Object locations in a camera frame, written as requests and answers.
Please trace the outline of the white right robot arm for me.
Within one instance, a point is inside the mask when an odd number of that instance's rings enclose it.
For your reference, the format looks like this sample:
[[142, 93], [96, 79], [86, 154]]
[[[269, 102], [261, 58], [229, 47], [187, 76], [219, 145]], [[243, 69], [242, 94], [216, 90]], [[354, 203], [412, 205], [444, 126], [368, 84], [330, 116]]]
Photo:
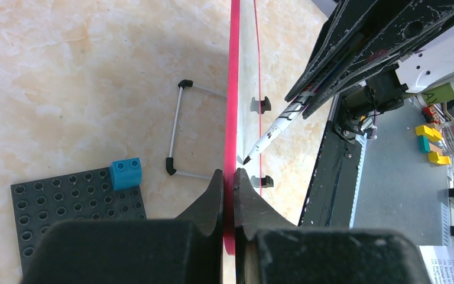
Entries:
[[307, 118], [383, 73], [395, 83], [376, 107], [454, 75], [454, 1], [339, 1], [286, 101]]

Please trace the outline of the white marker pen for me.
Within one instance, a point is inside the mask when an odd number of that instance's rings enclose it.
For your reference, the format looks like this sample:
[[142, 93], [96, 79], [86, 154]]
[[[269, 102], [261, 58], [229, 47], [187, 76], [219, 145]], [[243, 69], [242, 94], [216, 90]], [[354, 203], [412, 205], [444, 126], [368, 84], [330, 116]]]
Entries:
[[268, 130], [258, 139], [243, 161], [243, 165], [261, 154], [304, 110], [305, 106], [315, 96], [316, 91], [304, 91], [284, 109], [271, 124]]

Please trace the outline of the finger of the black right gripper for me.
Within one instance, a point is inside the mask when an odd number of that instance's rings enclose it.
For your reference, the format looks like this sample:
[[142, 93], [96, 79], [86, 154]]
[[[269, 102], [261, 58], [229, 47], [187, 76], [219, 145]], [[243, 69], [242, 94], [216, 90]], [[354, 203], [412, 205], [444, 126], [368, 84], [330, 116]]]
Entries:
[[323, 24], [309, 62], [294, 86], [285, 97], [292, 101], [306, 88], [313, 90], [322, 83], [337, 65], [335, 56], [351, 41], [367, 20], [377, 1], [339, 1]]
[[335, 94], [379, 74], [454, 26], [454, 1], [377, 1], [327, 79], [301, 113], [311, 116]]

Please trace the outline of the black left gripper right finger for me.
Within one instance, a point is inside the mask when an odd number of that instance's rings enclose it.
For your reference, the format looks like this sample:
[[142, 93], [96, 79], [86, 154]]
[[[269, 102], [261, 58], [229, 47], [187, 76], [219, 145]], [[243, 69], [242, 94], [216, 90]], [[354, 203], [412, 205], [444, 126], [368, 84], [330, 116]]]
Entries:
[[234, 180], [238, 283], [429, 283], [418, 248], [390, 230], [298, 227]]

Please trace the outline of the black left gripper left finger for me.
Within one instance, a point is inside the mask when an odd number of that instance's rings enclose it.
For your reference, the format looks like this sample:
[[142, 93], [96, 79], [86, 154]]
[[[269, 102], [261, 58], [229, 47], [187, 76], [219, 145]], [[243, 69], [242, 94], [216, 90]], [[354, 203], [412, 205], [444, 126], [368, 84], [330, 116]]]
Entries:
[[64, 221], [35, 250], [22, 283], [221, 283], [223, 171], [171, 220]]

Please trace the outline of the pink framed whiteboard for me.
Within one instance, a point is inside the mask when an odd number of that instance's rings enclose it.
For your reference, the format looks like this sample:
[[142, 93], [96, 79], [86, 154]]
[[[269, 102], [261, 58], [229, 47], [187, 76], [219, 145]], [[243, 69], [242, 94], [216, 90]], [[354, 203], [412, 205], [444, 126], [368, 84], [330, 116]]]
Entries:
[[195, 88], [226, 99], [224, 151], [224, 217], [223, 243], [233, 256], [236, 249], [234, 229], [235, 172], [244, 168], [253, 176], [252, 186], [261, 193], [262, 162], [259, 154], [243, 164], [253, 144], [262, 136], [261, 116], [269, 111], [270, 101], [262, 95], [261, 52], [258, 28], [257, 2], [232, 1], [228, 60], [228, 90], [225, 94], [201, 86], [192, 80], [179, 82], [178, 98], [184, 91]]

